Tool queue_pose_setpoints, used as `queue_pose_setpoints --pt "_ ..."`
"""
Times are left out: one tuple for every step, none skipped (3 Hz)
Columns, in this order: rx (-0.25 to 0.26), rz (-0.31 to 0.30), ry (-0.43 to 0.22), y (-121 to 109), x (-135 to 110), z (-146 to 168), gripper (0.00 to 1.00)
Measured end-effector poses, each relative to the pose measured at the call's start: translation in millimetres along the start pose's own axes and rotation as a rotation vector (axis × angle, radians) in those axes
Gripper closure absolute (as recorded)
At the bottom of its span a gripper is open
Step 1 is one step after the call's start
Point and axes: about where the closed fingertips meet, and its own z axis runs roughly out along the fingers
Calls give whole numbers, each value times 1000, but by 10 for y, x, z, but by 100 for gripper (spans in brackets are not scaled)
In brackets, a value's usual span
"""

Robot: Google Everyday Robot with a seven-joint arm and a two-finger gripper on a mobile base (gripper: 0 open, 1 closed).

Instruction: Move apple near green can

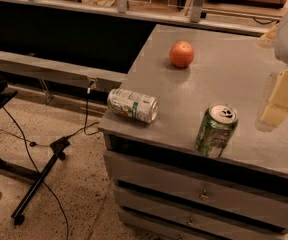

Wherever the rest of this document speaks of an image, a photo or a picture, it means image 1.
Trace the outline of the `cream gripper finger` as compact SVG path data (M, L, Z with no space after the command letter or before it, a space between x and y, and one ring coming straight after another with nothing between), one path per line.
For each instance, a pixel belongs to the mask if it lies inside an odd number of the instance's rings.
M272 48L276 37L278 25L273 25L265 34L257 39L257 44L261 47Z
M279 73L259 121L277 128L288 116L288 68Z

